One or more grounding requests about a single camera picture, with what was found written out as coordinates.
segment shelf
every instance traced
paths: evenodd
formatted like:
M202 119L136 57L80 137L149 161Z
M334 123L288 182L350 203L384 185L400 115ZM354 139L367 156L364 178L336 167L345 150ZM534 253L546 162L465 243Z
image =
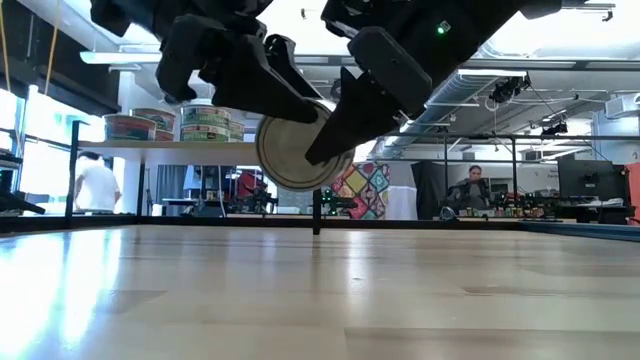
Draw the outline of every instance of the shelf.
M80 150L156 165L260 165L254 143L204 141L80 141Z
M13 161L0 160L0 170L18 170L20 164Z

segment ceiling light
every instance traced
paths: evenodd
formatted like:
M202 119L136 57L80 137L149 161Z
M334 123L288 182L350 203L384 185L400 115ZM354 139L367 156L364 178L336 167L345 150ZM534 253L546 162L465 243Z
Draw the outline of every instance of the ceiling light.
M525 77L526 71L511 71L498 69L458 69L458 75L498 76L498 77Z
M162 58L162 53L98 53L93 51L82 51L80 58L85 64L157 64Z

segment cylindrical container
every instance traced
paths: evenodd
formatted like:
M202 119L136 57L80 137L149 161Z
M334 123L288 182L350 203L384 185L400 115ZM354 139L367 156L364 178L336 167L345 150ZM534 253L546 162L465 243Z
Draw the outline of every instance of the cylindrical container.
M229 120L229 142L244 142L244 124Z
M157 129L156 141L173 141L173 132Z
M106 140L154 140L156 122L129 115L105 115Z
M181 109L180 141L228 142L231 114L206 105L187 105Z
M176 116L170 112L156 109L133 109L129 113L131 116L155 121L158 124L157 130L173 131L173 123L176 120Z

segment stacked containers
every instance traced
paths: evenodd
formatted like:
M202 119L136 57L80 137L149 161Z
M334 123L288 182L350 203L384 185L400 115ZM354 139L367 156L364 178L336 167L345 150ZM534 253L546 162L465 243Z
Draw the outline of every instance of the stacked containers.
M154 140L156 122L138 116L121 114L102 117L106 124L107 140Z
M239 121L229 120L229 142L244 142L244 124Z
M229 142L228 111L208 105L187 105L181 112L180 141Z
M133 109L132 116L142 117L157 124L155 140L173 141L173 124L176 116L172 113L156 109Z

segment round canister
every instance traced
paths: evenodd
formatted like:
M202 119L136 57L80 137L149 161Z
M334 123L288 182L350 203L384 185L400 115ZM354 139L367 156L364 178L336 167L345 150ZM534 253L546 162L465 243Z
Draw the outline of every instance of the round canister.
M154 140L156 122L137 116L105 115L106 140Z
M187 105L181 109L180 141L228 142L231 114L207 105Z
M157 129L156 141L173 141L173 132Z
M212 125L183 125L180 141L229 142L229 130Z
M153 120L158 124L157 130L164 131L173 131L173 123L176 120L174 114L156 109L133 109L129 115Z
M229 120L229 142L244 142L244 124Z
M317 112L314 123L265 116L256 131L255 145L262 170L278 186L291 191L330 186L355 157L355 150L349 150L320 164L311 165L307 161L305 153L335 109L333 103L324 100L309 101Z

